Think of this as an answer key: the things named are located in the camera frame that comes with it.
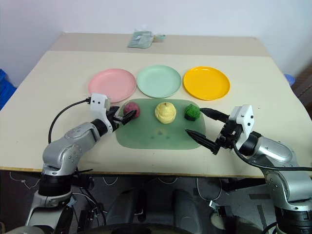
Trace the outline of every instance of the green cutting mat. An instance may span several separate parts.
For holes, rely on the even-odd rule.
[[[205,122],[201,115],[196,121],[184,118],[185,108],[195,103],[177,99],[133,99],[141,109],[138,118],[126,125],[120,125],[116,131],[120,145],[132,149],[171,149],[189,150],[199,146],[187,133],[185,128],[205,134]],[[155,108],[161,102],[171,102],[176,108],[176,117],[172,123],[162,124],[155,117]]]

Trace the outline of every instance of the yellow pastry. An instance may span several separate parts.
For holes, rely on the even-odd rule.
[[[162,102],[155,108],[155,116],[161,123],[172,123],[176,118],[176,108],[170,102]]]

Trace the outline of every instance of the white table surface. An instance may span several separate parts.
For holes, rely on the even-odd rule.
[[[269,56],[182,55],[94,51],[48,51],[0,112],[0,169],[40,171],[49,126],[65,106],[89,96],[88,82],[99,71],[122,68],[135,76],[152,64],[175,68],[183,77],[195,66],[211,66],[228,76],[230,92],[202,101],[183,87],[168,99],[188,99],[200,107],[229,114],[238,105],[253,106],[254,130],[283,141],[297,154],[300,166],[312,165],[312,122],[285,77]],[[148,98],[138,88],[127,100]],[[56,122],[52,140],[92,121],[88,104],[66,111]],[[205,118],[206,136],[215,140],[223,124]],[[200,146],[192,150],[139,150],[122,147],[115,133],[104,136],[80,160],[79,169],[102,173],[148,173],[193,176],[262,177],[229,150],[217,156]]]

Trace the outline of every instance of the pink plate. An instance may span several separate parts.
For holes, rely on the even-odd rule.
[[[130,97],[137,86],[136,78],[123,69],[108,69],[96,74],[89,83],[89,93],[105,94],[112,103]]]

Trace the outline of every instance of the table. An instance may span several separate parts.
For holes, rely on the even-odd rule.
[[[183,87],[172,99],[188,99],[200,107],[230,113],[253,106],[254,130],[283,141],[297,153],[300,166],[312,164],[312,122],[285,77],[255,38],[167,36],[149,49],[127,48],[131,35],[63,34],[40,59],[0,112],[0,169],[39,172],[49,126],[65,106],[89,96],[89,80],[99,71],[122,68],[135,76],[152,64],[175,68],[182,76],[195,66],[211,66],[228,76],[230,92],[202,101]],[[147,98],[138,88],[129,98]],[[56,122],[52,140],[92,121],[89,105],[66,111]],[[215,140],[223,124],[205,118],[207,138]],[[200,146],[192,150],[138,150],[120,146],[115,133],[81,159],[79,169],[106,174],[263,177],[258,168],[228,150],[217,156]]]

